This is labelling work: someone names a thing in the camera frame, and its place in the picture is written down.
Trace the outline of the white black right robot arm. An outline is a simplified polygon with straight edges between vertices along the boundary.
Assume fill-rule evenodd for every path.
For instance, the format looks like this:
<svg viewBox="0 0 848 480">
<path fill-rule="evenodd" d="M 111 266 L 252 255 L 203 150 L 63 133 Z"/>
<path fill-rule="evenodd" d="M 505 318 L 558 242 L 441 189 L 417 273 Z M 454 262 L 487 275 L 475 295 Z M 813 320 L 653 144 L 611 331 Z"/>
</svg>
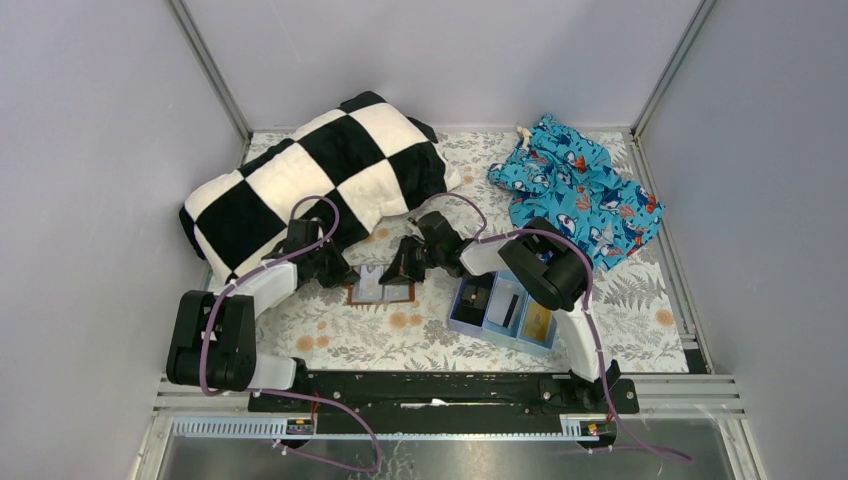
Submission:
<svg viewBox="0 0 848 480">
<path fill-rule="evenodd" d="M 565 327 L 571 372 L 599 382 L 612 362 L 592 318 L 593 264 L 571 239 L 544 217 L 486 238 L 463 238 L 438 212 L 420 217 L 420 233 L 405 236 L 382 285 L 420 283 L 426 271 L 441 268 L 455 278 L 510 273 L 536 304 Z"/>
</svg>

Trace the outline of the grey credit card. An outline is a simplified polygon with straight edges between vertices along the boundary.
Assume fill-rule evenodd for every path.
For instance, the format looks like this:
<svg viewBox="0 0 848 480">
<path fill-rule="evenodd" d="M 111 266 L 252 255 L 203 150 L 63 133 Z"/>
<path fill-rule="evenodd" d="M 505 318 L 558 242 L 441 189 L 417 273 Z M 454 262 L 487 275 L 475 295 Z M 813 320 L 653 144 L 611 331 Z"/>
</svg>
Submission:
<svg viewBox="0 0 848 480">
<path fill-rule="evenodd" d="M 384 287 L 380 278 L 384 273 L 383 265 L 361 265 L 360 280 L 354 285 L 352 301 L 354 303 L 374 303 L 383 299 Z"/>
</svg>

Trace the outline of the gold credit card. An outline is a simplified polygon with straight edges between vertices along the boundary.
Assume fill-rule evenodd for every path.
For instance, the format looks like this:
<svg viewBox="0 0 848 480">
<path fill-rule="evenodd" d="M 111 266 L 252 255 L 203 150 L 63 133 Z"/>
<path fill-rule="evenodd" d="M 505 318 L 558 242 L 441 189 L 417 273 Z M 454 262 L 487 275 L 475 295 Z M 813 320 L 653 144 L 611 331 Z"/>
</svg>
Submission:
<svg viewBox="0 0 848 480">
<path fill-rule="evenodd" d="M 524 310 L 521 337 L 540 345 L 546 344 L 551 329 L 552 312 L 534 300 Z"/>
</svg>

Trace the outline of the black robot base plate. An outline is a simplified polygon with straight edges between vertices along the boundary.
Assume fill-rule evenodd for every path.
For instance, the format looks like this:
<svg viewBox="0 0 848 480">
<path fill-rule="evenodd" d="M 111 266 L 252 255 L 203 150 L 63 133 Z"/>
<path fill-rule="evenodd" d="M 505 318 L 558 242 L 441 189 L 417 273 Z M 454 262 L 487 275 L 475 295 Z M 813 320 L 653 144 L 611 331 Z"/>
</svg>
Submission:
<svg viewBox="0 0 848 480">
<path fill-rule="evenodd" d="M 613 375 L 610 392 L 599 382 L 551 373 L 438 373 L 307 371 L 298 375 L 294 399 L 261 393 L 252 413 L 344 414 L 360 425 L 400 417 L 404 411 L 445 412 L 459 418 L 501 420 L 521 414 L 583 415 L 606 419 L 615 408 L 636 414 L 635 385 Z"/>
</svg>

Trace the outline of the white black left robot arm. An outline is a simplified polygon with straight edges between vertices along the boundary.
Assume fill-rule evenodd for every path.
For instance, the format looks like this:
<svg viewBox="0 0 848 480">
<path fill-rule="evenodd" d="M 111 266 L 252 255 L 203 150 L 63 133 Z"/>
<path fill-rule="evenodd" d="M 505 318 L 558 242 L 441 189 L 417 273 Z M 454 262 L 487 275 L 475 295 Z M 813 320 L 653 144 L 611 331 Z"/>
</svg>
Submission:
<svg viewBox="0 0 848 480">
<path fill-rule="evenodd" d="M 257 318 L 315 281 L 332 289 L 359 274 L 343 258 L 317 219 L 294 220 L 285 239 L 259 267 L 213 291 L 190 290 L 180 299 L 166 377 L 210 391 L 288 390 L 300 362 L 257 352 Z"/>
</svg>

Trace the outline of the brown leather card holder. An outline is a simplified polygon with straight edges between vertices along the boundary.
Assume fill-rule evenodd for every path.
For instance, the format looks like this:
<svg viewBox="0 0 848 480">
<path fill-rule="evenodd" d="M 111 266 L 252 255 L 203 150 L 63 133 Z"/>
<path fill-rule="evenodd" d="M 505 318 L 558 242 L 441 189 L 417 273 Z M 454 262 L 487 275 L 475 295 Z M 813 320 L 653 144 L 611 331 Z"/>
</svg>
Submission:
<svg viewBox="0 0 848 480">
<path fill-rule="evenodd" d="M 386 265 L 359 265 L 354 268 L 359 280 L 348 287 L 347 304 L 350 306 L 408 303 L 415 301 L 412 283 L 383 285 L 379 282 Z"/>
</svg>

